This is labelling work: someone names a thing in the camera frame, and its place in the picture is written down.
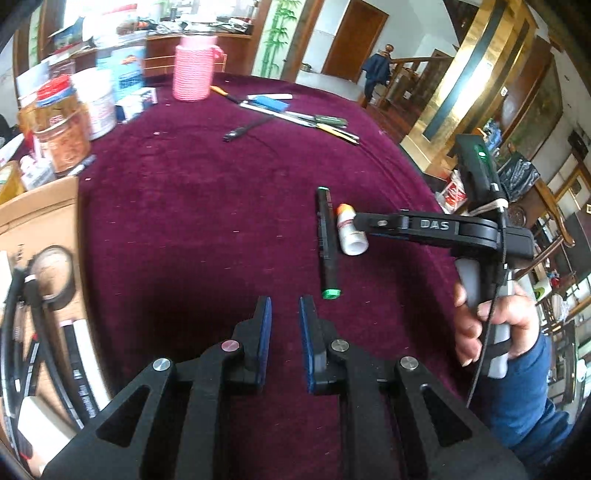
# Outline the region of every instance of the red jar lid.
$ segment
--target red jar lid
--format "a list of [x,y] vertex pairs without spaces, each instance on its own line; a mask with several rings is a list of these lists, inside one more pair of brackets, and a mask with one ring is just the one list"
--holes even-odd
[[66,90],[72,86],[69,75],[60,75],[58,78],[49,80],[37,90],[37,100],[44,100],[56,93]]

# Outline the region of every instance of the pink knitted jar cover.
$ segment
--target pink knitted jar cover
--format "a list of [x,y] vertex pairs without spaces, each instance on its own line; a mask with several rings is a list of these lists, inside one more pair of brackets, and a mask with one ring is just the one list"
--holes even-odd
[[212,85],[213,64],[223,55],[223,50],[217,45],[198,50],[177,46],[174,59],[174,97],[185,102],[207,98]]

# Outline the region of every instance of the gold pillar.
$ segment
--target gold pillar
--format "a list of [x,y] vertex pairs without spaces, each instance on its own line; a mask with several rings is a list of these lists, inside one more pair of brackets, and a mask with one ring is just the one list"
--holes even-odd
[[411,132],[400,143],[421,170],[448,178],[456,134],[482,127],[520,74],[537,24],[524,0],[484,0],[466,39]]

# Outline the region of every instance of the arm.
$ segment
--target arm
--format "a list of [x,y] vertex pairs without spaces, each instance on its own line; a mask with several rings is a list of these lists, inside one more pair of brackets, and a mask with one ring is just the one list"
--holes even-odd
[[[509,447],[530,472],[544,465],[570,433],[568,414],[556,412],[547,398],[550,339],[540,335],[535,303],[516,286],[517,295],[499,299],[493,323],[512,325],[512,348],[505,378],[479,380],[477,395],[482,421]],[[456,288],[456,353],[462,365],[476,361],[482,345],[482,323],[465,304],[465,291]],[[478,316],[488,316],[490,302]]]

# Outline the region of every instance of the hand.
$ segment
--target hand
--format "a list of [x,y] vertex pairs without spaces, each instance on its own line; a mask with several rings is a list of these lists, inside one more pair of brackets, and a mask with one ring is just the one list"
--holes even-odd
[[[500,297],[496,302],[492,323],[511,325],[512,345],[509,350],[509,358],[517,358],[529,352],[540,334],[540,321],[535,309],[535,302],[527,296],[527,293],[517,283],[515,295]],[[487,301],[478,305],[476,317],[466,305],[466,290],[457,283],[454,288],[454,302],[456,314],[453,323],[456,327],[456,354],[463,367],[476,362],[480,358],[482,343],[478,337],[491,310],[491,302]]]

